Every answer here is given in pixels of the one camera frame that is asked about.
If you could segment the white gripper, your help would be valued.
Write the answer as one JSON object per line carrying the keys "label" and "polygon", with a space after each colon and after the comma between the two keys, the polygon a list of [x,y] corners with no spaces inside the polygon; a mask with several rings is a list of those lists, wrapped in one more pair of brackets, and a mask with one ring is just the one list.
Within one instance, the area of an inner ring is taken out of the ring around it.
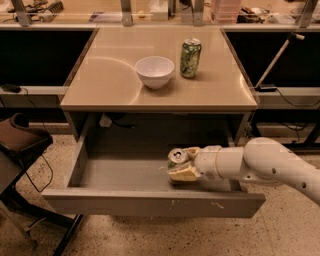
{"label": "white gripper", "polygon": [[217,167],[217,157],[221,146],[207,146],[204,148],[186,148],[188,158],[193,160],[193,166],[173,168],[168,171],[168,176],[173,182],[195,182],[200,177],[209,181],[221,181]]}

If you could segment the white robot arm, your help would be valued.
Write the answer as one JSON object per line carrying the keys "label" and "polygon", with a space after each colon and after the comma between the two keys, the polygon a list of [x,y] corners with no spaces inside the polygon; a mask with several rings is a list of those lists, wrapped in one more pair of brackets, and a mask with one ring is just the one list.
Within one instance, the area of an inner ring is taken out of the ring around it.
{"label": "white robot arm", "polygon": [[167,174],[171,182],[285,184],[320,204],[320,170],[266,137],[251,139],[243,147],[174,148],[168,154]]}

